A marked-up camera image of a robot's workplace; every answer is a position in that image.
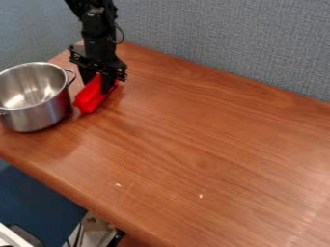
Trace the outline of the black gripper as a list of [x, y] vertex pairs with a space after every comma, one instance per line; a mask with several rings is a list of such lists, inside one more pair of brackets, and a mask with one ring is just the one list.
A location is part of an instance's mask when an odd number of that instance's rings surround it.
[[127, 80], [129, 65], [117, 55], [117, 34], [93, 36], [86, 32], [82, 44], [69, 46], [70, 62], [78, 65], [83, 83], [89, 84], [101, 74], [101, 92], [107, 95], [117, 79]]

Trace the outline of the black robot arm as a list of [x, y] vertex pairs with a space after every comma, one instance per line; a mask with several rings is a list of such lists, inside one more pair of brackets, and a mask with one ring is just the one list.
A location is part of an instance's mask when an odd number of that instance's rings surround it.
[[82, 22], [83, 44], [71, 44], [70, 61], [78, 65], [86, 85], [101, 75], [99, 92], [107, 95], [117, 81], [127, 80], [127, 63], [117, 54], [118, 7], [114, 0], [65, 0], [73, 13]]

